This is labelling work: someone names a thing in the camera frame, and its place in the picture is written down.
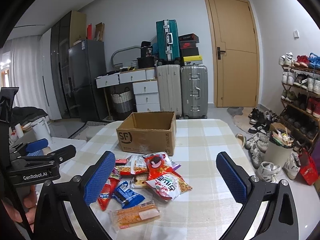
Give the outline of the person's left hand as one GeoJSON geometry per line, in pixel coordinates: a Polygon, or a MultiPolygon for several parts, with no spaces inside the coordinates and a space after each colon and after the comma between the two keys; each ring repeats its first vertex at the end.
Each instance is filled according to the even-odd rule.
{"type": "MultiPolygon", "coordinates": [[[[17,223],[23,222],[20,213],[6,200],[2,200],[2,203],[9,215],[9,217],[17,223]]],[[[32,231],[34,231],[34,220],[35,220],[35,213],[37,207],[37,195],[36,195],[36,188],[35,185],[31,185],[30,193],[24,197],[23,205],[28,209],[28,212],[25,214],[30,225],[32,231]]]]}

